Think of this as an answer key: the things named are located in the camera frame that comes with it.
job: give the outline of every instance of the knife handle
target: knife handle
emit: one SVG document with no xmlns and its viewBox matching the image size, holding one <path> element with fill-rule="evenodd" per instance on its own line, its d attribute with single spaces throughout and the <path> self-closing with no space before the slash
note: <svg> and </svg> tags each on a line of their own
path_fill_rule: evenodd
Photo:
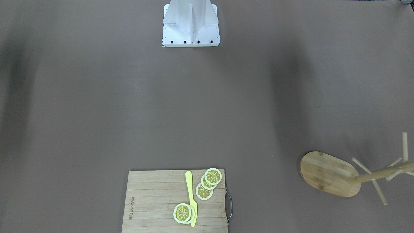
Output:
<svg viewBox="0 0 414 233">
<path fill-rule="evenodd" d="M 193 196 L 193 174 L 191 171 L 185 172 L 185 181 L 187 182 L 188 196 L 190 200 L 194 200 Z"/>
</svg>

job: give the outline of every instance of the mounting plate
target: mounting plate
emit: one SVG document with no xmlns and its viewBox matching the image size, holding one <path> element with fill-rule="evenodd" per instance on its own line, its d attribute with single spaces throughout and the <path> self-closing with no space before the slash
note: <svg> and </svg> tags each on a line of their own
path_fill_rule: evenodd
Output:
<svg viewBox="0 0 414 233">
<path fill-rule="evenodd" d="M 170 4 L 164 6 L 164 17 L 167 13 Z M 206 4 L 214 10 L 215 17 L 217 17 L 217 6 L 215 4 Z M 193 17 L 203 17 L 202 15 L 193 15 Z M 165 47 L 206 47 L 219 46 L 220 33 L 219 25 L 205 24 L 198 31 L 191 33 L 180 29 L 177 25 L 165 24 L 163 27 L 162 46 Z"/>
</svg>

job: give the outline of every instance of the wooden peg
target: wooden peg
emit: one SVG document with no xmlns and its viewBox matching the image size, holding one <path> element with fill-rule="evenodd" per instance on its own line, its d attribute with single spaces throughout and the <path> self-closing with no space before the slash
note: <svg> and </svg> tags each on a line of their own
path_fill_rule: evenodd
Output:
<svg viewBox="0 0 414 233">
<path fill-rule="evenodd" d="M 394 161 L 394 162 L 392 162 L 392 163 L 390 163 L 390 164 L 388 164 L 388 166 L 387 167 L 391 167 L 391 166 L 394 166 L 394 165 L 396 165 L 399 161 L 401 161 L 402 160 L 402 158 L 401 157 L 399 157 L 396 161 Z"/>
<path fill-rule="evenodd" d="M 408 161 L 407 133 L 402 133 L 402 158 L 403 162 Z"/>
<path fill-rule="evenodd" d="M 367 167 L 365 167 L 356 158 L 352 158 L 352 161 L 354 161 L 356 164 L 358 164 L 358 166 L 360 166 L 362 169 L 364 169 L 368 174 L 371 174 L 372 173 Z M 383 202 L 383 204 L 384 205 L 388 205 L 388 202 L 385 199 L 385 196 L 384 196 L 383 192 L 381 191 L 380 186 L 378 185 L 377 181 L 376 180 L 371 180 L 371 181 L 372 181 L 372 184 L 374 185 L 375 189 L 377 190 L 378 196 L 380 196 L 381 201 Z"/>
<path fill-rule="evenodd" d="M 389 176 L 387 176 L 385 179 L 387 181 L 392 180 L 394 177 L 396 177 L 398 174 L 404 173 L 404 170 L 402 168 L 399 168 L 395 172 L 391 173 Z"/>
</svg>

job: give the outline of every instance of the yellow knife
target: yellow knife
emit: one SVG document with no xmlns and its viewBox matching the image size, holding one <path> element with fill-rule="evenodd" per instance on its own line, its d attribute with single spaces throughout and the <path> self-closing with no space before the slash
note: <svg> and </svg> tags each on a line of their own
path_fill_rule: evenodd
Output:
<svg viewBox="0 0 414 233">
<path fill-rule="evenodd" d="M 195 221 L 197 220 L 198 210 L 197 210 L 197 202 L 194 201 L 194 196 L 193 196 L 193 174 L 191 173 L 191 171 L 185 172 L 185 181 L 187 182 L 190 205 L 195 209 L 195 217 L 194 217 L 194 220 L 191 222 L 191 226 L 194 227 Z"/>
</svg>

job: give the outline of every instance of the wooden pole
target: wooden pole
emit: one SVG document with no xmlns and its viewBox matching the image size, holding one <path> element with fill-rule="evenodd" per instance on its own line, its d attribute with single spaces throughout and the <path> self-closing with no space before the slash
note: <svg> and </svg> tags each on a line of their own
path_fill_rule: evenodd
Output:
<svg viewBox="0 0 414 233">
<path fill-rule="evenodd" d="M 377 179 L 385 178 L 389 176 L 390 174 L 394 173 L 395 171 L 399 170 L 400 168 L 403 170 L 403 172 L 414 171 L 414 161 L 408 161 L 408 162 L 397 164 L 391 167 L 386 167 L 384 169 L 378 170 L 371 174 L 354 176 L 348 179 L 348 183 L 357 184 L 357 183 L 368 182 L 370 180 L 377 180 Z"/>
</svg>

